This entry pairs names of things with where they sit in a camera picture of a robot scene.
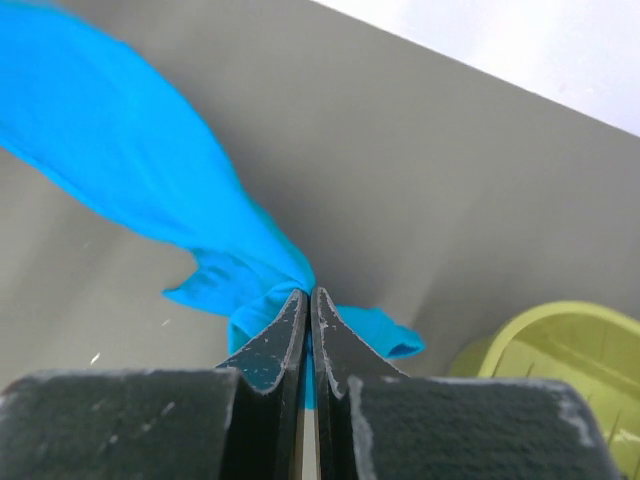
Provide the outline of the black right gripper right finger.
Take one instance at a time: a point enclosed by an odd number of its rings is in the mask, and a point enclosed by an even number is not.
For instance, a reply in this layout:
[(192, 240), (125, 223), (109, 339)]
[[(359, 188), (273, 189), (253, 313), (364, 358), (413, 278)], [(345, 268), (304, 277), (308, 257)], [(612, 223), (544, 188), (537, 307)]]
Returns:
[(595, 418), (545, 379), (413, 378), (310, 298), (323, 479), (618, 479)]

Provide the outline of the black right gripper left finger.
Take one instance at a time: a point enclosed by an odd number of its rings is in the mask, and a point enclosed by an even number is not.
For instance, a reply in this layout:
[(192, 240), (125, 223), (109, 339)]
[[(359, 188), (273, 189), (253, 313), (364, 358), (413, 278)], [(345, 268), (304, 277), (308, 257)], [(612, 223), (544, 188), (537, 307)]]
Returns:
[(1, 394), (5, 479), (285, 479), (308, 298), (217, 367), (49, 370)]

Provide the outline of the blue t shirt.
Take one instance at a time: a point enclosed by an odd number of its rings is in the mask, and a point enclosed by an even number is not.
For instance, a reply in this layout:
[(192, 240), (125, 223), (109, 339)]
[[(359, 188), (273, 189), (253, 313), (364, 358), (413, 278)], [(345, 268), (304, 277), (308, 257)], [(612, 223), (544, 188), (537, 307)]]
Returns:
[(105, 218), (190, 252), (168, 299), (226, 317), (237, 351), (294, 290), (305, 255), (244, 189), (189, 102), (125, 43), (49, 5), (1, 5), (1, 144)]

